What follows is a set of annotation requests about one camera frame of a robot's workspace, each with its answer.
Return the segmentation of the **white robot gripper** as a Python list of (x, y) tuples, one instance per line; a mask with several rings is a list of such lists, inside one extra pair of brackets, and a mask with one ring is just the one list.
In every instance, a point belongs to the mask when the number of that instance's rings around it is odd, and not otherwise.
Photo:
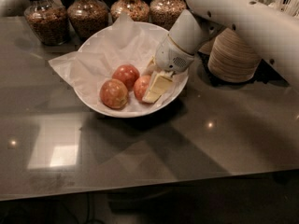
[(155, 58), (152, 57), (149, 60), (143, 71), (143, 75), (149, 75), (151, 78), (142, 101), (148, 104), (155, 103), (172, 86), (172, 72), (184, 72), (193, 61), (193, 55), (183, 51), (173, 42), (169, 35), (166, 35), (157, 46)]

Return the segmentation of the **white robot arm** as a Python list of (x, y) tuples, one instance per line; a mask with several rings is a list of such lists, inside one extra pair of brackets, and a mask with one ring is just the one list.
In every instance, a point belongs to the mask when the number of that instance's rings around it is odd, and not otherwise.
[(299, 20), (256, 0), (186, 0), (161, 39), (146, 72), (182, 73), (208, 40), (229, 28), (296, 90), (299, 89)]

